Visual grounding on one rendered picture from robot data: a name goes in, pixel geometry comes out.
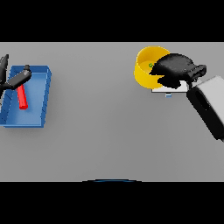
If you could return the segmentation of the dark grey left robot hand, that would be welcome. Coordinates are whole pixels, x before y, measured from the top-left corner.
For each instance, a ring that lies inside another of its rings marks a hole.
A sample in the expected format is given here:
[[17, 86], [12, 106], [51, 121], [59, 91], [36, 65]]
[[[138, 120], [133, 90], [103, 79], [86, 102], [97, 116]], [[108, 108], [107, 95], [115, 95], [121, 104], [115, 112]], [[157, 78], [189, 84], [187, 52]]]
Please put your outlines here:
[[0, 98], [7, 89], [15, 90], [25, 84], [31, 77], [32, 71], [29, 65], [25, 65], [24, 69], [14, 77], [6, 80], [6, 72], [8, 66], [9, 55], [5, 54], [0, 58]]

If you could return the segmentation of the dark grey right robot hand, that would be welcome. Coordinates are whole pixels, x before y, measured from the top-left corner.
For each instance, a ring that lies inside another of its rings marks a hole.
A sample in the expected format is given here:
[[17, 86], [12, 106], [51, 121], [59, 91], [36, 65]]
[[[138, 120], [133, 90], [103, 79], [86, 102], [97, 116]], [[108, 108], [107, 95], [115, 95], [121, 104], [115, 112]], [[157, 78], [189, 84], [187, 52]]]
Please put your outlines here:
[[170, 53], [159, 59], [150, 71], [150, 75], [161, 75], [157, 80], [167, 88], [177, 89], [181, 81], [185, 81], [191, 88], [199, 77], [207, 72], [206, 65], [195, 65], [187, 56], [179, 53]]

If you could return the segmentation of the yellow bowl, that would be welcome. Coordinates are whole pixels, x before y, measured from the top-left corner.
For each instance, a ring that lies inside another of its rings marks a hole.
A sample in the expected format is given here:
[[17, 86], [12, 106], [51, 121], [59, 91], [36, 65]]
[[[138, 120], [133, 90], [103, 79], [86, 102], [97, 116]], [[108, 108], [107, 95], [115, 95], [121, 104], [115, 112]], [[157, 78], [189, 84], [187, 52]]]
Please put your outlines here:
[[136, 82], [141, 87], [148, 89], [162, 87], [162, 84], [158, 83], [158, 79], [162, 78], [162, 75], [151, 75], [152, 67], [149, 67], [149, 63], [155, 64], [160, 58], [169, 53], [162, 46], [149, 45], [137, 54], [133, 74]]

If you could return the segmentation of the pale square measuring scale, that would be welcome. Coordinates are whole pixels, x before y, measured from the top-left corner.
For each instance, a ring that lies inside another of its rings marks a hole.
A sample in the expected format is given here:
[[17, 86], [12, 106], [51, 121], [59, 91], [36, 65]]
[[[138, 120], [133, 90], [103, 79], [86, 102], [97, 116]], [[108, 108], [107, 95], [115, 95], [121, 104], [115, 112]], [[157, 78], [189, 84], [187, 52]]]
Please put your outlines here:
[[181, 86], [177, 89], [171, 88], [171, 87], [160, 87], [160, 88], [154, 88], [151, 90], [152, 93], [160, 93], [164, 94], [166, 98], [171, 98], [173, 94], [176, 93], [186, 93], [188, 91], [188, 85], [185, 81], [180, 82]]

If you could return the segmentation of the blue tray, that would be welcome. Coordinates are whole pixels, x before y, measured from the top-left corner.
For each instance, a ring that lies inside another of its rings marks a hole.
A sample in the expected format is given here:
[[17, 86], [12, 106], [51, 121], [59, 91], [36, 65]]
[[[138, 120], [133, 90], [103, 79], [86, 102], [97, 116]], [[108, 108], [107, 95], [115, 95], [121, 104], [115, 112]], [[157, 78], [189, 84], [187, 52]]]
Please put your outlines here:
[[31, 78], [24, 84], [27, 109], [20, 109], [18, 92], [6, 90], [0, 108], [0, 126], [5, 128], [43, 128], [52, 72], [49, 66], [30, 66]]

